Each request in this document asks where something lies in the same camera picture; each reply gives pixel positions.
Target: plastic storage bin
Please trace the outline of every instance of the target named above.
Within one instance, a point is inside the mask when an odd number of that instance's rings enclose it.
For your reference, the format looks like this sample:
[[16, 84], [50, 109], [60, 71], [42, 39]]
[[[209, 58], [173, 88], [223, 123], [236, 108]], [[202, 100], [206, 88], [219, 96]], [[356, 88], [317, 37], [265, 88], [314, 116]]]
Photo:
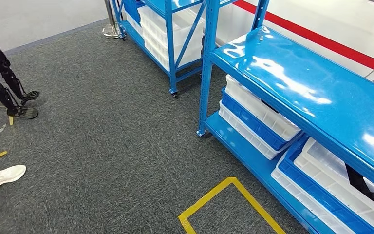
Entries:
[[124, 4], [123, 8], [125, 12], [140, 25], [141, 17], [138, 13], [138, 8], [145, 6], [145, 4], [140, 0], [122, 0], [122, 4]]
[[[200, 56], [197, 59], [201, 57], [201, 49], [203, 46], [201, 45], [201, 43], [197, 43], [197, 42], [201, 41], [202, 34], [196, 34], [196, 35], [198, 35], [198, 38], [191, 38], [191, 41], [188, 44], [183, 57], [190, 57], [190, 56], [193, 56], [193, 54], [195, 58], [197, 57], [198, 54], [200, 54]], [[158, 41], [154, 33], [151, 32], [149, 28], [144, 28], [142, 37], [148, 40], [150, 43], [152, 43], [154, 47], [157, 49], [157, 51], [161, 55], [163, 55], [166, 60], [169, 60], [168, 46], [166, 44], [163, 44], [161, 41]], [[178, 56], [180, 55], [181, 49], [183, 48], [183, 45], [184, 44], [174, 45], [174, 60], [175, 61], [177, 61]]]
[[231, 112], [233, 112], [243, 123], [245, 123], [254, 133], [260, 136], [274, 150], [281, 150], [289, 141], [284, 140], [273, 130], [267, 127], [261, 120], [250, 113], [246, 108], [240, 105], [226, 92], [222, 90], [222, 103]]
[[219, 115], [227, 121], [237, 132], [239, 132], [247, 141], [249, 141], [260, 153], [267, 159], [272, 160], [280, 151], [272, 149], [263, 139], [254, 133], [243, 121], [234, 115], [227, 107], [220, 101]]
[[[143, 35], [145, 35], [146, 29], [143, 28]], [[158, 62], [167, 70], [170, 71], [170, 62], [168, 59], [168, 52], [167, 57], [160, 53], [160, 50], [156, 47], [157, 42], [151, 42], [149, 39], [144, 38], [145, 47], [150, 53], [158, 60]], [[201, 58], [200, 49], [198, 49], [198, 53], [190, 53], [184, 54], [183, 58], [181, 59], [180, 66], [185, 65], [189, 62], [193, 62]]]
[[260, 98], [238, 83], [233, 77], [227, 75], [226, 80], [227, 87], [225, 92], [282, 139], [290, 141], [300, 132], [299, 127], [264, 104]]
[[[161, 45], [168, 48], [166, 21], [147, 6], [140, 7], [138, 12], [141, 16], [141, 26], [147, 28]], [[196, 15], [188, 9], [174, 13], [173, 15], [173, 39], [174, 47], [183, 45]], [[203, 36], [204, 19], [200, 19], [196, 30], [191, 37], [190, 44], [201, 42]]]
[[[344, 162], [309, 138], [294, 164], [374, 227], [374, 202], [349, 183]], [[374, 192], [374, 184], [366, 180]]]
[[127, 14], [127, 21], [137, 31], [138, 34], [143, 34], [143, 28], [129, 14]]
[[346, 226], [355, 233], [374, 233], [374, 227], [372, 227], [372, 225], [364, 221], [355, 212], [350, 210], [349, 207], [336, 199], [325, 188], [316, 183], [293, 163], [301, 153], [302, 147], [306, 141], [307, 136], [303, 136], [289, 148], [286, 156], [283, 157], [283, 161], [278, 165], [279, 170], [298, 184], [303, 190], [322, 204], [328, 211], [346, 224]]
[[284, 189], [286, 189], [292, 196], [301, 202], [307, 209], [309, 209], [318, 219], [326, 224], [337, 234], [353, 234], [354, 232], [348, 228], [343, 222], [336, 218], [330, 211], [328, 211], [322, 204], [316, 201], [299, 185], [292, 181], [285, 173], [279, 168], [275, 168], [271, 176], [277, 181]]

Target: yellow tape square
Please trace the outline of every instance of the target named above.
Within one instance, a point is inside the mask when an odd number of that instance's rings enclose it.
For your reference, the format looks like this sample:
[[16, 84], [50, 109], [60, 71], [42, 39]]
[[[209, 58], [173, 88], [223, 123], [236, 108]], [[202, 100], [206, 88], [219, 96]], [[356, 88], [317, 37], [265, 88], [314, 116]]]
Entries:
[[233, 184], [237, 190], [247, 199], [248, 202], [256, 209], [257, 212], [266, 220], [272, 229], [278, 234], [285, 234], [286, 232], [277, 224], [277, 222], [269, 215], [269, 213], [257, 202], [257, 200], [249, 193], [249, 191], [237, 180], [235, 177], [228, 177], [217, 185], [214, 189], [210, 190], [206, 195], [200, 198], [194, 205], [190, 206], [187, 210], [178, 216], [181, 225], [184, 227], [187, 234], [196, 234], [195, 230], [187, 220], [193, 213], [198, 211], [202, 206], [209, 202], [215, 195], [220, 193], [223, 189]]

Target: floor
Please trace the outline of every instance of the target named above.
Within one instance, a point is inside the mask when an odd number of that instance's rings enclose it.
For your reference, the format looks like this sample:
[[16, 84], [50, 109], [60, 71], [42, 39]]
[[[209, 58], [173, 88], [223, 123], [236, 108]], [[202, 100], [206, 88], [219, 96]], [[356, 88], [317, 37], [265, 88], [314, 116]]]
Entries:
[[[287, 233], [306, 233], [221, 143], [196, 136], [200, 77], [172, 98], [166, 75], [133, 41], [102, 36], [106, 22], [7, 52], [41, 96], [29, 103], [40, 110], [33, 120], [5, 125], [0, 108], [0, 169], [27, 166], [0, 188], [0, 234], [183, 234], [178, 215], [227, 177]], [[210, 111], [224, 85], [215, 70]], [[274, 233], [232, 186], [189, 221], [198, 234]]]
[[0, 45], [6, 51], [106, 17], [102, 0], [0, 0]]

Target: black robot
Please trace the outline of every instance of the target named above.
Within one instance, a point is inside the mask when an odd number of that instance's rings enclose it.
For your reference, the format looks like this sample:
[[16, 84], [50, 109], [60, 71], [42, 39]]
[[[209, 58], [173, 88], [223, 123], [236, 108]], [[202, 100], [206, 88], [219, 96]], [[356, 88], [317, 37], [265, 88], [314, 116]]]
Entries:
[[0, 101], [8, 109], [7, 114], [13, 117], [24, 117], [24, 118], [35, 118], [38, 116], [38, 110], [35, 108], [26, 107], [25, 104], [29, 100], [37, 99], [39, 96], [38, 91], [32, 91], [26, 93], [20, 83], [20, 80], [15, 76], [14, 72], [10, 68], [11, 63], [5, 54], [0, 50], [0, 73], [15, 93], [16, 97], [20, 99], [20, 105], [16, 101], [15, 97], [0, 83]]

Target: stanchion post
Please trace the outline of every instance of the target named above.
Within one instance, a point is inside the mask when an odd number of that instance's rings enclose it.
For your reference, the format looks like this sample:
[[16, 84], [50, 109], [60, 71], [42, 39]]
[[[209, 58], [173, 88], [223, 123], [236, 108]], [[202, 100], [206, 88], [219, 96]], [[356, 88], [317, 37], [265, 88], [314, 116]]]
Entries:
[[116, 27], [115, 20], [114, 20], [114, 15], [112, 14], [110, 0], [104, 0], [104, 1], [105, 1], [105, 6], [107, 7], [107, 13], [108, 13], [108, 18], [110, 20], [110, 23], [107, 24], [102, 29], [102, 34], [104, 34], [104, 36], [109, 39], [119, 38], [120, 35], [117, 31], [117, 27]]

